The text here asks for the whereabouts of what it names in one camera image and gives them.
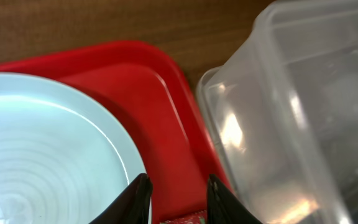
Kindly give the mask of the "light blue plate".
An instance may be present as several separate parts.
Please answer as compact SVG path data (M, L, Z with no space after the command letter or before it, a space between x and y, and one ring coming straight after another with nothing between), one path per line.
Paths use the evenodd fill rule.
M0 223L89 223L143 172L132 138L97 101L0 72Z

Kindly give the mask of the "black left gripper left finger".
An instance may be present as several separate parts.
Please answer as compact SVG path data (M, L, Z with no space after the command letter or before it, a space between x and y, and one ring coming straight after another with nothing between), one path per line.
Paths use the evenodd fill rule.
M153 185L139 174L124 191L89 224L148 224Z

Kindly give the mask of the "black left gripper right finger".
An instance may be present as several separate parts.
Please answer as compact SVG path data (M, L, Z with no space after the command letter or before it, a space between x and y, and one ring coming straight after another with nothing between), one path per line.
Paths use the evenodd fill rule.
M207 184L208 224L262 224L214 174Z

